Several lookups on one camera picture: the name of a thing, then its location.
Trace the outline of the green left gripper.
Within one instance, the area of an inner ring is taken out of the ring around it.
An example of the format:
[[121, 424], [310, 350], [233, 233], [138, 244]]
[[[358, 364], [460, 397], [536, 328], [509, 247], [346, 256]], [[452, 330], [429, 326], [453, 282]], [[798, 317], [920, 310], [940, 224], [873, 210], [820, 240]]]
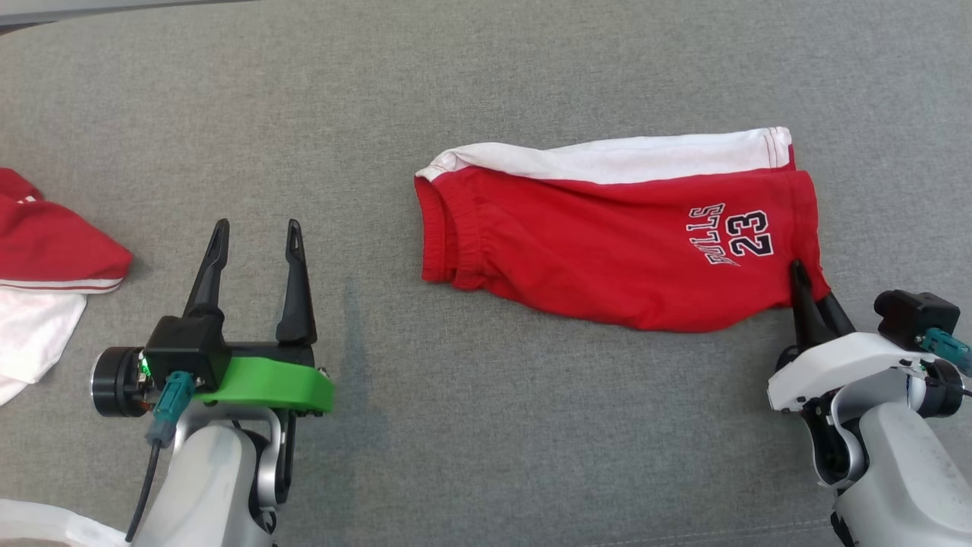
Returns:
[[[219, 308], [222, 271], [228, 264], [229, 219], [216, 221], [183, 318], [225, 315]], [[279, 345], [313, 345], [318, 340], [301, 223], [289, 219], [285, 248], [289, 267]], [[232, 403], [289, 411], [300, 416], [331, 413], [333, 382], [312, 363], [272, 356], [271, 346], [237, 346], [218, 387], [208, 387], [188, 368], [168, 371], [153, 364], [143, 347], [108, 347], [91, 374], [91, 400], [106, 418], [139, 418], [148, 412], [178, 418], [191, 402]]]

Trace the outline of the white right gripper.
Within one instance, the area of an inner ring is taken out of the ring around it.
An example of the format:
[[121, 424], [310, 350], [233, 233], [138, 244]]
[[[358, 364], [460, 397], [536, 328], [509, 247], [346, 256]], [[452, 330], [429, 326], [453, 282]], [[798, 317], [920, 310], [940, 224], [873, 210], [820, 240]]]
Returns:
[[796, 347], [806, 351], [768, 380], [768, 404], [774, 411], [798, 412], [829, 394], [832, 401], [823, 406], [836, 419], [860, 418], [882, 403], [919, 409], [934, 354], [857, 332], [833, 292], [819, 301], [813, 298], [801, 261], [791, 263], [789, 280]]

